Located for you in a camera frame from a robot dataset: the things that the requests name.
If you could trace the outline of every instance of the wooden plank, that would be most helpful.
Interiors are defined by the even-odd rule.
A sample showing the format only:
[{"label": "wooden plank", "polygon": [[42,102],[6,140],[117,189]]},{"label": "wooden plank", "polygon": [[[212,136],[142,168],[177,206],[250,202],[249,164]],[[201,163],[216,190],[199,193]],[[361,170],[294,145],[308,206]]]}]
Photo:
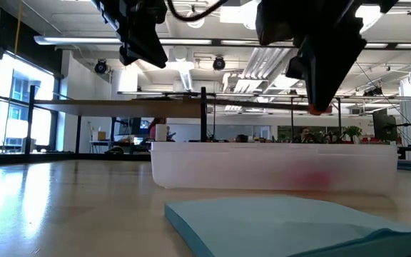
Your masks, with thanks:
[{"label": "wooden plank", "polygon": [[200,118],[195,101],[36,100],[35,106],[77,116]]}]

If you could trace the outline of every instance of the green plant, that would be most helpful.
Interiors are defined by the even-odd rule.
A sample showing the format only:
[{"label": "green plant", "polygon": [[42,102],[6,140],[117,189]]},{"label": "green plant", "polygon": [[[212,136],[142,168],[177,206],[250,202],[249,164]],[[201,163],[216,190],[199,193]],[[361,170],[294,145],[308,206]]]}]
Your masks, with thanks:
[{"label": "green plant", "polygon": [[354,143],[354,138],[362,135],[362,129],[357,126],[349,126],[345,130],[345,133],[350,137],[351,141]]}]

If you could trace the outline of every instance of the blue foam pad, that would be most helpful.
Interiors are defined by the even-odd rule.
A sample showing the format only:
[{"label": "blue foam pad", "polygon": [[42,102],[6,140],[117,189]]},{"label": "blue foam pad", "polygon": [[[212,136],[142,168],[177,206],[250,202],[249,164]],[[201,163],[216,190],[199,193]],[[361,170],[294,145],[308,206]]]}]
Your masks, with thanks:
[{"label": "blue foam pad", "polygon": [[167,203],[197,256],[411,256],[411,226],[289,196]]}]

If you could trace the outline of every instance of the paper towel roll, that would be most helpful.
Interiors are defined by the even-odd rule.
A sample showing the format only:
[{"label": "paper towel roll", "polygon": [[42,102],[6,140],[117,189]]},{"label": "paper towel roll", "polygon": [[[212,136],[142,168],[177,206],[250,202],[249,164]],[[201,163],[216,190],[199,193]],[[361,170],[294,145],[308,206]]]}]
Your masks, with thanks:
[{"label": "paper towel roll", "polygon": [[168,126],[165,124],[156,124],[155,141],[167,141]]}]

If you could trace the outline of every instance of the translucent plastic bin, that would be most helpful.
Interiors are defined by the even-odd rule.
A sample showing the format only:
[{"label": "translucent plastic bin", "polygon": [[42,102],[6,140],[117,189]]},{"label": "translucent plastic bin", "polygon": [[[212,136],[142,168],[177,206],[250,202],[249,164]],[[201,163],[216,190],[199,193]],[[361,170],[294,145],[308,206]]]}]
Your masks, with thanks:
[{"label": "translucent plastic bin", "polygon": [[153,179],[166,188],[359,191],[395,184],[396,146],[153,142]]}]

